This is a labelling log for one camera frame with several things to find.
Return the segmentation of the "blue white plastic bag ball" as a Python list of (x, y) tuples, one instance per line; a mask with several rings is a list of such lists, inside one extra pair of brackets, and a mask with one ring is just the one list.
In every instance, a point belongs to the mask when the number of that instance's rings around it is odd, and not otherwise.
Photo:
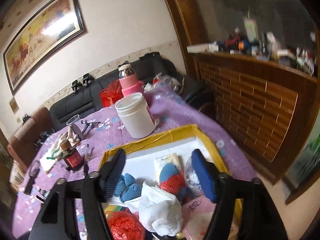
[(200, 180), (193, 169), (192, 159), (189, 157), (184, 167), (184, 179), (187, 187), (192, 192), (194, 196), (201, 196), (204, 194), (203, 189), (200, 184)]

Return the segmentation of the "pink tissue pack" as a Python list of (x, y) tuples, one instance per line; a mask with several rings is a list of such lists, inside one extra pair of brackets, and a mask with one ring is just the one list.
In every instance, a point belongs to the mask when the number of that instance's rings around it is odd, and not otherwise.
[(182, 232), (186, 239), (203, 239), (208, 229), (216, 204), (205, 195), (199, 196), (182, 206)]

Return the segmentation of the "white cloth bundle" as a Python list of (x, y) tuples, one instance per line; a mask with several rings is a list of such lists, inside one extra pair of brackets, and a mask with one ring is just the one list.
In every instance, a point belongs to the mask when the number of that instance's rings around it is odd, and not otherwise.
[(177, 197), (157, 187), (153, 180), (142, 185), (138, 208), (139, 221), (149, 232), (160, 236), (176, 236), (182, 229), (182, 207)]

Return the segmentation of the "purple floral tablecloth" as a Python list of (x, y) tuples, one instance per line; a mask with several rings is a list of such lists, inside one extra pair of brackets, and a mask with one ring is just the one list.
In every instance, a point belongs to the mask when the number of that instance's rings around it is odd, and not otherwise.
[[(236, 142), (215, 120), (187, 105), (180, 96), (168, 87), (158, 87), (144, 94), (147, 106), (142, 108), (143, 117), (137, 114), (132, 122), (138, 127), (138, 132), (144, 136), (152, 133), (168, 131), (184, 125), (196, 124), (198, 128), (210, 137), (228, 171), (236, 179), (251, 180), (256, 172), (240, 150)], [(92, 151), (88, 161), (90, 170), (98, 168), (103, 154), (115, 147), (135, 141), (127, 131), (114, 105), (102, 108), (86, 118), (89, 122), (98, 122), (89, 131), (85, 140), (78, 143), (76, 149), (80, 154), (85, 153), (88, 145)], [(49, 190), (54, 182), (65, 177), (67, 180), (82, 178), (82, 172), (67, 171), (64, 161), (53, 165), (49, 171), (40, 171), (35, 179), (31, 195), (24, 194), (28, 179), (25, 178), (18, 190), (12, 222), (12, 233), (20, 238), (29, 232), (40, 210), (40, 202), (36, 199), (38, 189)]]

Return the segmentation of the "red plastic bag on sofa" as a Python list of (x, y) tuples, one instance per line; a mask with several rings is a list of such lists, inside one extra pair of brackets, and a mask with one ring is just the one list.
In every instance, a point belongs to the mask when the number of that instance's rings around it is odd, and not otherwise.
[(118, 100), (124, 97), (120, 81), (117, 79), (111, 82), (105, 89), (100, 92), (99, 95), (103, 108), (114, 105)]

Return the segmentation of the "black red battery device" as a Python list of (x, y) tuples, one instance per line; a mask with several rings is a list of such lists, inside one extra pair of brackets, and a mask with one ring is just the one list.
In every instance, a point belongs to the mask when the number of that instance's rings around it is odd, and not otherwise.
[(62, 158), (66, 163), (67, 171), (77, 171), (84, 164), (84, 158), (75, 148), (72, 146), (68, 139), (61, 142), (60, 147), (62, 149)]

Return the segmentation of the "red plastic bag ball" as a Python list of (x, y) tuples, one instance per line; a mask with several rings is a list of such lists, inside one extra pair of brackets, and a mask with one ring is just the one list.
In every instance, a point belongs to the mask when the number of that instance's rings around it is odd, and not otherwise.
[(124, 211), (116, 211), (107, 215), (107, 223), (113, 239), (144, 240), (145, 228), (136, 216)]

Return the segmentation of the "paper notebook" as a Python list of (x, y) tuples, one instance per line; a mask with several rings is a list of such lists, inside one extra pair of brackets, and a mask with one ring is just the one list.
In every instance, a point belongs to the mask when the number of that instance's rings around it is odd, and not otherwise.
[(48, 151), (40, 158), (42, 170), (48, 173), (61, 156), (61, 151)]

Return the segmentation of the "black smartphone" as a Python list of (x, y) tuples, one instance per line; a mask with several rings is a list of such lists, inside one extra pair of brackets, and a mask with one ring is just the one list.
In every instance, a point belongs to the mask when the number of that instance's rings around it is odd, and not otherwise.
[(39, 171), (40, 171), (40, 169), (36, 168), (35, 170), (33, 170), (32, 174), (29, 176), (29, 180), (28, 180), (28, 183), (25, 187), (24, 194), (26, 194), (28, 196), (31, 195), (31, 191), (33, 189), (33, 185), (35, 183), (36, 177), (39, 174)]

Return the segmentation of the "blue folded cloth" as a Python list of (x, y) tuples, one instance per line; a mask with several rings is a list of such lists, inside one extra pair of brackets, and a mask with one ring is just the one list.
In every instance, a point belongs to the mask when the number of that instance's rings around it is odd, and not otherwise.
[(136, 199), (142, 194), (142, 186), (137, 184), (136, 179), (129, 173), (120, 175), (119, 181), (114, 191), (114, 196), (118, 197), (122, 203)]

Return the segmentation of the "pink sleeved bottle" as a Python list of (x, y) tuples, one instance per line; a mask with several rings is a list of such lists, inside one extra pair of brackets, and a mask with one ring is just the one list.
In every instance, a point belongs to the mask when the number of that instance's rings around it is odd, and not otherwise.
[(144, 93), (143, 82), (137, 77), (130, 63), (124, 63), (118, 67), (119, 82), (123, 96), (129, 96), (133, 93)]

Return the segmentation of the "yellow cardboard box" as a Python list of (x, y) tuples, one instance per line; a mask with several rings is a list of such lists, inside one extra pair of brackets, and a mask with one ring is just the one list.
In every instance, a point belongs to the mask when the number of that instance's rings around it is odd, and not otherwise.
[[(199, 149), (205, 159), (214, 163), (220, 172), (228, 171), (214, 143), (196, 125), (171, 129), (122, 148), (126, 152), (122, 174), (131, 174), (141, 186), (144, 181), (153, 180), (159, 187), (159, 175), (166, 163), (173, 163), (184, 174), (185, 163), (195, 149)], [(118, 197), (112, 196), (107, 203), (127, 207), (139, 216), (140, 200), (141, 196), (122, 203)]]

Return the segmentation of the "white work gloves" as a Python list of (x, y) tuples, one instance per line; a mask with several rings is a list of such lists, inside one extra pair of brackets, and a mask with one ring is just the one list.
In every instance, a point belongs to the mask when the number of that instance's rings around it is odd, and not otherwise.
[(68, 131), (60, 134), (53, 146), (46, 153), (45, 159), (48, 160), (59, 160), (62, 157), (65, 148), (70, 148), (75, 146), (80, 142), (80, 138), (77, 134), (74, 133), (72, 126), (68, 127)]

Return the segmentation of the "clear plastic cup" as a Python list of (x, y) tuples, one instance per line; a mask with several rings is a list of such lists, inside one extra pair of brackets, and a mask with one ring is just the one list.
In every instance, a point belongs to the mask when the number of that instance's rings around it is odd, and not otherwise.
[(79, 120), (80, 120), (80, 115), (77, 114), (77, 115), (71, 117), (67, 121), (66, 125), (70, 126), (72, 128), (74, 134), (76, 134), (80, 140), (83, 140), (84, 139), (84, 135), (83, 135), (81, 129), (76, 125), (76, 122), (79, 121)]

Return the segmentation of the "blue cloth red bag bundle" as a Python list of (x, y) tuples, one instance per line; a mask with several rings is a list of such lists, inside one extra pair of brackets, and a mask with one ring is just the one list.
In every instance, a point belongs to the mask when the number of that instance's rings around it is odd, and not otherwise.
[(173, 194), (180, 202), (183, 202), (187, 196), (187, 187), (184, 176), (173, 163), (166, 163), (159, 175), (159, 187)]

